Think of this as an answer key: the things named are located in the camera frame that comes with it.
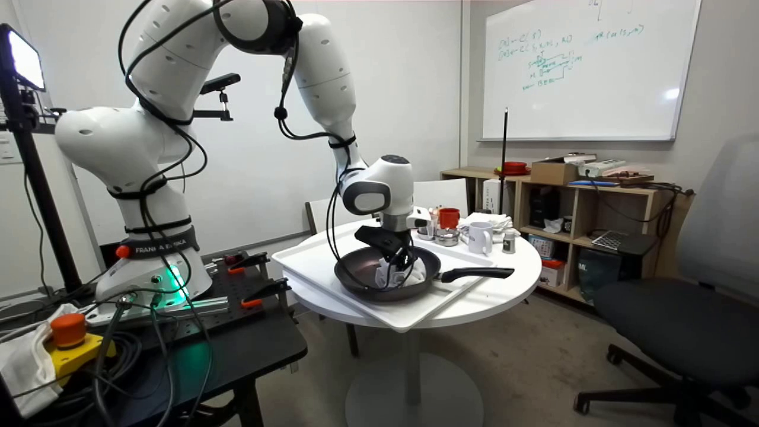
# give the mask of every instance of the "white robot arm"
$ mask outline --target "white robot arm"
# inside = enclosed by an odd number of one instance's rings
[[[193,108],[228,43],[251,55],[290,55],[314,118],[329,132],[347,209],[382,213],[382,227],[408,233],[410,163],[384,157],[367,169],[357,158],[350,73],[328,18],[299,18],[287,0],[145,0],[135,14],[142,6],[150,6],[148,25],[130,62],[120,65],[135,107],[66,112],[57,123],[62,152],[110,187],[125,222],[120,258],[98,283],[100,302],[137,288],[186,288],[187,296],[212,288],[186,197],[165,184],[165,175],[197,144]]]

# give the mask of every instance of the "white box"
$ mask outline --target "white box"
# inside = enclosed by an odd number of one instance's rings
[[[500,180],[495,180],[495,178],[482,180],[482,209],[490,212],[490,213],[508,213],[508,209],[509,209],[508,183],[503,183],[503,209],[497,209],[497,199],[500,199],[497,183]]]

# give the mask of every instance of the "black office chair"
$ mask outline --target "black office chair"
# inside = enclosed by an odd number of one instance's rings
[[[699,424],[699,413],[757,424],[712,398],[724,394],[744,409],[744,387],[759,385],[759,305],[748,299],[759,294],[757,250],[759,135],[727,142],[695,194],[678,235],[678,269],[695,283],[609,283],[593,294],[598,312],[669,373],[614,343],[607,360],[659,387],[583,391],[573,410],[589,413],[591,400],[673,403],[678,424]]]

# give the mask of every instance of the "table leg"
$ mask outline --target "table leg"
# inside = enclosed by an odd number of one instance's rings
[[[400,358],[357,368],[347,396],[348,427],[480,427],[477,385],[446,358],[408,342]]]
[[[264,427],[255,379],[234,385],[234,405],[238,405],[238,418],[242,427]]]

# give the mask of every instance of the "cardboard box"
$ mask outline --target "cardboard box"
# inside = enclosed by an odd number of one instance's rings
[[[533,162],[531,163],[531,183],[570,184],[570,180],[577,180],[573,163],[558,163],[558,162]]]

